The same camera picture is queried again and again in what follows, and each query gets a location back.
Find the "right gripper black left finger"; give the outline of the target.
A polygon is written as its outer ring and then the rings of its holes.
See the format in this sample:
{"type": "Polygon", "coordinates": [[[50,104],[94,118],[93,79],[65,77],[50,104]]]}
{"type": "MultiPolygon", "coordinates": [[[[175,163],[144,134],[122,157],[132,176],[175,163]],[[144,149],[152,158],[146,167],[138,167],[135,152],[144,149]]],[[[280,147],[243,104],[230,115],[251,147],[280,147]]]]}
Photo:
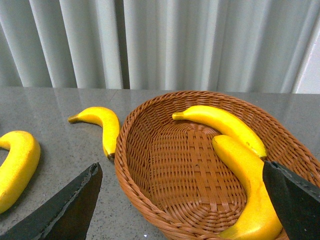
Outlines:
{"type": "Polygon", "coordinates": [[[97,204],[102,178],[100,164],[92,164],[0,238],[85,240],[97,204]]]}

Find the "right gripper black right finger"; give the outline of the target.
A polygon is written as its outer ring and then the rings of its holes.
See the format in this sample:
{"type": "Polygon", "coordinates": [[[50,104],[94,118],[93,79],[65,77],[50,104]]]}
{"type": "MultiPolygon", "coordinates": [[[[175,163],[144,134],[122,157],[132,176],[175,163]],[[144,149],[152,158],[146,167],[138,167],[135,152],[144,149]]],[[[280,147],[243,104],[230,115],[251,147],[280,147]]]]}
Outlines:
{"type": "Polygon", "coordinates": [[[290,240],[320,238],[320,188],[275,161],[265,161],[262,179],[290,240]]]}

